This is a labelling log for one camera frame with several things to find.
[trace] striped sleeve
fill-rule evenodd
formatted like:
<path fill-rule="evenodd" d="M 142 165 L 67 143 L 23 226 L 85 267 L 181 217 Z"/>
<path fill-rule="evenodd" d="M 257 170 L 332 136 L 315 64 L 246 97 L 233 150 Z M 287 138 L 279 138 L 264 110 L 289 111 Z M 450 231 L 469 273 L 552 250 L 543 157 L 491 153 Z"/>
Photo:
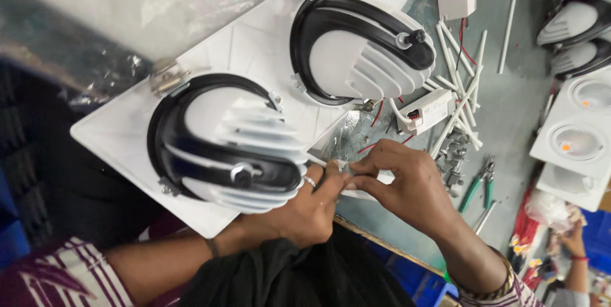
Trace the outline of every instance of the striped sleeve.
<path fill-rule="evenodd" d="M 458 288 L 458 302 L 463 307 L 544 307 L 543 303 L 535 296 L 535 293 L 517 277 L 516 273 L 511 269 L 511 264 L 507 258 L 496 249 L 491 249 L 503 258 L 507 268 L 505 284 L 494 292 L 475 294 L 453 280 L 454 285 Z"/>
<path fill-rule="evenodd" d="M 5 284 L 10 288 L 0 289 L 0 300 L 19 306 L 133 306 L 104 256 L 75 237 L 53 252 L 28 257 L 7 269 L 0 278 L 0 286 Z"/>

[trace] blue plastic bin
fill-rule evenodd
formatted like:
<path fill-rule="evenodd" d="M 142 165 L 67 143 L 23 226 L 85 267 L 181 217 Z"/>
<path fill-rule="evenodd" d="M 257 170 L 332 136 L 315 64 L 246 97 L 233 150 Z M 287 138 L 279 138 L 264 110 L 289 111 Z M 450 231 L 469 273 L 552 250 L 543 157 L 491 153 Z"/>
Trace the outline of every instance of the blue plastic bin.
<path fill-rule="evenodd" d="M 584 245 L 590 266 L 611 275 L 611 213 L 582 211 L 588 221 L 584 227 Z"/>
<path fill-rule="evenodd" d="M 416 307 L 438 307 L 446 293 L 458 299 L 456 287 L 447 283 L 443 277 L 372 241 L 366 241 L 365 244 L 386 263 L 389 272 L 412 297 Z"/>
<path fill-rule="evenodd" d="M 18 219 L 9 186 L 0 170 L 0 271 L 30 253 L 26 231 Z"/>

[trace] white plastic bag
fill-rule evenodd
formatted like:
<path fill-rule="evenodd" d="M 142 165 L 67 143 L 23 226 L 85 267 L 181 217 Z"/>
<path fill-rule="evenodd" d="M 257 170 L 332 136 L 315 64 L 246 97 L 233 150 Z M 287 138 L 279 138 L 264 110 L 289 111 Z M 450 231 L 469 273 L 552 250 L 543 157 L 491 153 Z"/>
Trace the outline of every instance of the white plastic bag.
<path fill-rule="evenodd" d="M 552 194 L 534 189 L 524 209 L 531 219 L 557 231 L 564 232 L 571 227 L 566 202 Z"/>

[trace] person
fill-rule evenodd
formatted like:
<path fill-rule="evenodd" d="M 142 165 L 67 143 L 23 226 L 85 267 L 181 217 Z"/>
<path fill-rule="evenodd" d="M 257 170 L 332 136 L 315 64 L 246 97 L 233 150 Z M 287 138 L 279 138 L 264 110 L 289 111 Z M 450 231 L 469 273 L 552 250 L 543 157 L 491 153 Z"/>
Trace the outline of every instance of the person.
<path fill-rule="evenodd" d="M 542 306 L 506 258 L 453 208 L 430 155 L 380 140 L 342 174 L 313 164 L 285 206 L 241 215 L 214 239 L 197 234 L 103 254 L 73 238 L 0 278 L 6 306 L 414 306 L 401 285 L 341 226 L 335 203 L 363 190 L 438 245 L 465 307 Z M 395 175 L 389 184 L 379 170 Z"/>
<path fill-rule="evenodd" d="M 589 307 L 598 304 L 598 297 L 590 293 L 590 279 L 588 277 L 588 257 L 585 254 L 584 226 L 578 220 L 569 237 L 560 236 L 562 245 L 571 254 L 571 268 L 567 274 L 565 287 L 556 290 L 554 307 Z"/>

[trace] red wire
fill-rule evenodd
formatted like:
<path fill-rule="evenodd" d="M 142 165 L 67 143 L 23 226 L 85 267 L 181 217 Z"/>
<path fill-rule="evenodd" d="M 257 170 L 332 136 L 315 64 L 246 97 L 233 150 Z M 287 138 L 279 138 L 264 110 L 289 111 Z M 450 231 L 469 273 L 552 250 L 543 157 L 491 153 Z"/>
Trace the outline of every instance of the red wire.
<path fill-rule="evenodd" d="M 554 78 L 554 83 L 552 83 L 552 92 L 550 94 L 553 96 L 556 92 L 556 78 Z"/>
<path fill-rule="evenodd" d="M 370 148 L 372 148 L 372 147 L 376 146 L 376 144 L 371 144 L 371 145 L 369 145 L 369 146 L 367 146 L 367 147 L 363 148 L 363 149 L 362 149 L 362 150 L 360 150 L 359 152 L 356 152 L 356 154 L 361 154 L 361 153 L 365 152 L 366 150 L 368 150 L 368 149 L 370 149 Z"/>
<path fill-rule="evenodd" d="M 467 50 L 464 49 L 464 46 L 462 45 L 462 29 L 463 28 L 464 28 L 464 18 L 462 19 L 461 24 L 460 24 L 460 30 L 458 31 L 458 39 L 460 40 L 460 43 L 461 43 L 462 52 L 467 56 L 469 61 L 473 63 L 473 65 L 477 66 L 477 63 L 475 62 L 475 60 L 471 58 L 471 55 L 467 53 Z"/>
<path fill-rule="evenodd" d="M 378 109 L 378 114 L 376 115 L 376 118 L 373 120 L 373 123 L 371 124 L 371 126 L 373 127 L 374 125 L 376 125 L 376 122 L 378 122 L 378 118 L 380 118 L 380 114 L 382 113 L 382 107 L 384 106 L 384 101 L 380 102 L 380 108 Z"/>
<path fill-rule="evenodd" d="M 414 135 L 410 136 L 407 140 L 403 141 L 401 144 L 407 143 L 409 140 L 411 140 L 414 137 Z"/>
<path fill-rule="evenodd" d="M 411 135 L 411 136 L 410 136 L 410 137 L 409 137 L 407 140 L 403 141 L 401 144 L 407 143 L 407 142 L 408 142 L 409 140 L 411 140 L 413 137 L 414 137 L 414 135 Z M 363 148 L 363 149 L 362 149 L 362 150 L 360 150 L 359 152 L 356 152 L 356 154 L 361 154 L 361 153 L 365 152 L 366 150 L 368 150 L 368 149 L 370 149 L 370 148 L 372 148 L 372 147 L 376 146 L 376 144 L 377 144 L 377 143 L 375 143 L 375 144 L 371 144 L 371 145 L 369 145 L 369 146 L 367 146 L 367 147 Z"/>

